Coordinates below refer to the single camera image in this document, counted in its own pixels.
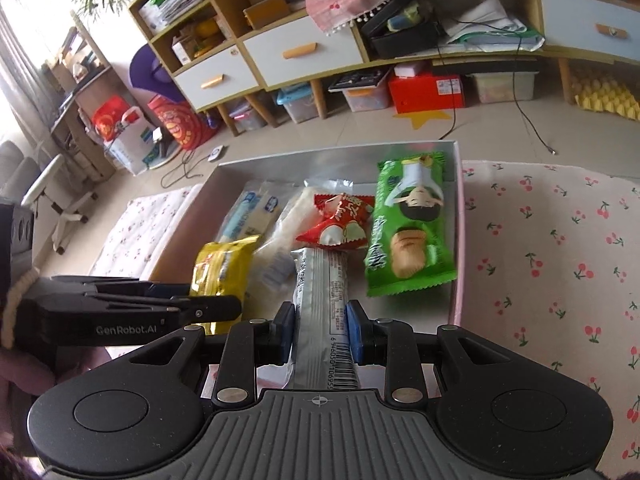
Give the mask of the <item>left hand pink glove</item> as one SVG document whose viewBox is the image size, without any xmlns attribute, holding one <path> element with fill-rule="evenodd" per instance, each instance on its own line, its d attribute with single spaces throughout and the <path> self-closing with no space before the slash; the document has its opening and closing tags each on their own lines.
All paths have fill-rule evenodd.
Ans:
<svg viewBox="0 0 640 480">
<path fill-rule="evenodd" d="M 14 332 L 20 303 L 38 278 L 39 270 L 31 268 L 1 293 L 1 445 L 26 456 L 35 455 L 27 435 L 27 415 L 34 399 L 112 359 L 103 347 L 72 347 L 49 366 L 32 350 L 17 350 Z"/>
</svg>

